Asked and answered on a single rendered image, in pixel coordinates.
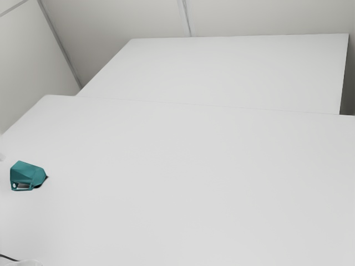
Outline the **teal faceted mug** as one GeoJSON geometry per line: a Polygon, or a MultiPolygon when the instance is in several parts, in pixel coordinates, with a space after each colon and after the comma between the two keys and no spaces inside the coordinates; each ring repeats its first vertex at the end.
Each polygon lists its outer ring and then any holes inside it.
{"type": "Polygon", "coordinates": [[[17,161],[10,168],[10,182],[12,191],[31,191],[41,186],[47,174],[41,167],[23,161],[17,161]]]}

